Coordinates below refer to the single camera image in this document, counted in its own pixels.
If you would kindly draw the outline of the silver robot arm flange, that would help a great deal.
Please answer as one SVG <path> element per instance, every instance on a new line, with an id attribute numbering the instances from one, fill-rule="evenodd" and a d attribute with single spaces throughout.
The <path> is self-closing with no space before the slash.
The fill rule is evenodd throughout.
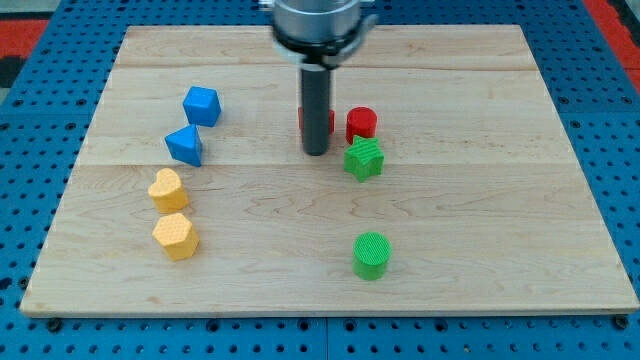
<path id="1" fill-rule="evenodd" d="M 377 25 L 363 0 L 259 0 L 271 13 L 274 49 L 306 71 L 334 70 L 352 57 Z"/>

